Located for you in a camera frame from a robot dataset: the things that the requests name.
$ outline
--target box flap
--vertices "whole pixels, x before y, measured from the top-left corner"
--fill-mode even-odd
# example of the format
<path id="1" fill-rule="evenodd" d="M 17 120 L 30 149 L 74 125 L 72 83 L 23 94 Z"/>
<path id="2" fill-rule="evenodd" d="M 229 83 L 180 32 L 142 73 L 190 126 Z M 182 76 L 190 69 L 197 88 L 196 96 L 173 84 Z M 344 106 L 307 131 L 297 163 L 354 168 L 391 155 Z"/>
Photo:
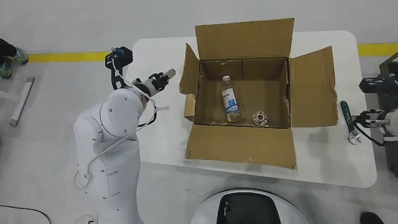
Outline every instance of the box flap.
<path id="1" fill-rule="evenodd" d="M 193 122 L 195 117 L 195 95 L 188 94 L 185 97 L 184 117 Z"/>
<path id="2" fill-rule="evenodd" d="M 192 126 L 186 158 L 296 168 L 291 129 Z"/>
<path id="3" fill-rule="evenodd" d="M 180 80 L 180 93 L 196 95 L 198 85 L 199 59 L 189 44 L 185 44 L 185 61 Z"/>
<path id="4" fill-rule="evenodd" d="M 289 57 L 294 18 L 196 26 L 200 59 Z"/>
<path id="5" fill-rule="evenodd" d="M 331 46 L 292 58 L 289 63 L 292 126 L 336 125 L 337 95 Z"/>

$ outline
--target green shoe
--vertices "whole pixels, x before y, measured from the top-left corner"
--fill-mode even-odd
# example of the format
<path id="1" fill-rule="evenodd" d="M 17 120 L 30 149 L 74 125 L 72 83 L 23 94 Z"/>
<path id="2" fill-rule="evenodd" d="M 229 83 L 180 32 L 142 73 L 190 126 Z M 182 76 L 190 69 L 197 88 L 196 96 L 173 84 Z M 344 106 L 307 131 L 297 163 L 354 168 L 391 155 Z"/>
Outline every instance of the green shoe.
<path id="1" fill-rule="evenodd" d="M 4 62 L 0 66 L 0 77 L 7 79 L 12 75 L 11 59 L 4 57 Z"/>
<path id="2" fill-rule="evenodd" d="M 25 63 L 27 63 L 27 61 L 29 60 L 29 57 L 27 56 L 27 54 L 25 52 L 23 52 L 21 49 L 18 49 L 17 47 L 15 49 L 17 50 L 17 53 L 15 54 L 15 56 L 13 56 L 13 58 L 19 64 L 24 65 Z"/>

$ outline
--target shoe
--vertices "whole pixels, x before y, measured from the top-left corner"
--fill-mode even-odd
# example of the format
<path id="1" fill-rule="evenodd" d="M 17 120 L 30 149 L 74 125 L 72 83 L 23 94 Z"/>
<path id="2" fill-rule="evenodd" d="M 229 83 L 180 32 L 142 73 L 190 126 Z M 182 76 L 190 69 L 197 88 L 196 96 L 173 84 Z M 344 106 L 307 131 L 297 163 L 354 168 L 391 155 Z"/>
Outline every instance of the shoe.
<path id="1" fill-rule="evenodd" d="M 13 56 L 13 58 L 19 63 L 19 64 L 26 64 L 27 61 L 29 60 L 28 55 L 23 52 L 21 49 L 18 49 L 17 47 L 15 48 L 17 50 L 17 53 L 15 54 L 15 56 Z"/>
<path id="2" fill-rule="evenodd" d="M 361 224 L 384 224 L 384 222 L 372 212 L 364 212 L 361 214 L 360 218 Z"/>
<path id="3" fill-rule="evenodd" d="M 0 66 L 0 77 L 7 79 L 12 75 L 11 59 L 4 57 L 4 62 Z"/>

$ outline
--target cardboard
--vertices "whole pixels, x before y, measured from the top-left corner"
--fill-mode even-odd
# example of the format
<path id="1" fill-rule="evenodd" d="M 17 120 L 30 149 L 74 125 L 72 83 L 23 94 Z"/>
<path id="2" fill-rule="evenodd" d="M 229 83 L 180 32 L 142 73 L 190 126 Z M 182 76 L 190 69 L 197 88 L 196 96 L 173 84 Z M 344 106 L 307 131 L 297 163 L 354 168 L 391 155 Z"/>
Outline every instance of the cardboard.
<path id="1" fill-rule="evenodd" d="M 187 44 L 180 92 L 193 121 L 187 159 L 297 168 L 291 127 L 337 124 L 331 47 L 289 58 L 294 19 L 196 26 L 199 59 Z M 238 89 L 245 117 L 230 123 L 222 77 Z M 252 122 L 264 111 L 268 127 Z"/>

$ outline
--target white cable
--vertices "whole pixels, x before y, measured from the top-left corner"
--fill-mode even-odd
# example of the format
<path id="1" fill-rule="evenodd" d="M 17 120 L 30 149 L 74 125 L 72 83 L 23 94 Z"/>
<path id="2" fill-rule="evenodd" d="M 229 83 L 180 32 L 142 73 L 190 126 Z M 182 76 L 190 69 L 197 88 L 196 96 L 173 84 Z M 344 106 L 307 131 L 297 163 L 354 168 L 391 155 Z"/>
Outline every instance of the white cable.
<path id="1" fill-rule="evenodd" d="M 121 76 L 121 74 L 118 72 L 118 70 L 116 69 L 116 66 L 114 64 L 114 59 L 112 57 L 112 64 L 113 64 L 113 68 L 116 72 L 116 75 L 119 76 L 120 78 L 122 78 L 124 80 L 124 82 L 128 85 L 133 87 L 135 90 L 137 90 L 140 94 L 144 95 L 145 97 L 147 97 L 149 99 L 149 101 L 152 103 L 152 107 L 154 109 L 153 113 L 152 113 L 152 117 L 150 118 L 150 120 L 148 122 L 146 122 L 143 126 L 141 126 L 140 128 L 136 129 L 133 133 L 128 134 L 127 136 L 124 136 L 123 138 L 121 138 L 118 142 L 114 143 L 113 145 L 111 145 L 110 147 L 108 147 L 105 151 L 99 153 L 96 157 L 94 157 L 91 161 L 89 161 L 89 163 L 87 164 L 87 173 L 85 175 L 86 177 L 86 184 L 83 187 L 79 187 L 76 184 L 76 178 L 77 175 L 79 174 L 79 171 L 76 172 L 73 183 L 75 184 L 75 188 L 78 190 L 83 190 L 85 188 L 87 188 L 88 184 L 90 183 L 90 180 L 92 178 L 92 174 L 90 172 L 90 165 L 97 160 L 97 158 L 101 157 L 103 154 L 107 153 L 110 149 L 112 149 L 113 147 L 117 146 L 120 142 L 123 142 L 124 140 L 126 140 L 129 136 L 131 136 L 132 134 L 138 132 L 139 130 L 141 130 L 142 128 L 146 127 L 154 118 L 155 118 L 155 113 L 156 113 L 156 107 L 155 107 L 155 101 L 146 93 L 144 93 L 143 91 L 141 91 L 138 87 L 134 86 L 133 84 L 129 83 L 125 78 L 123 78 L 123 76 Z"/>
<path id="2" fill-rule="evenodd" d="M 75 188 L 76 188 L 76 189 L 78 189 L 78 190 L 83 190 L 83 189 L 87 188 L 88 183 L 90 182 L 90 180 L 87 180 L 87 183 L 83 186 L 83 188 L 80 188 L 80 187 L 77 186 L 77 184 L 76 184 L 76 177 L 77 177 L 78 174 L 79 174 L 79 170 L 76 171 L 75 177 L 73 178 L 73 184 L 75 185 Z"/>
<path id="3" fill-rule="evenodd" d="M 85 217 L 90 218 L 94 223 L 98 223 L 97 219 L 94 218 L 94 217 L 92 217 L 91 215 L 83 215 L 82 217 L 80 217 L 80 218 L 75 222 L 75 224 L 79 223 L 79 221 L 81 221 L 81 219 L 83 219 L 83 218 L 85 218 Z"/>

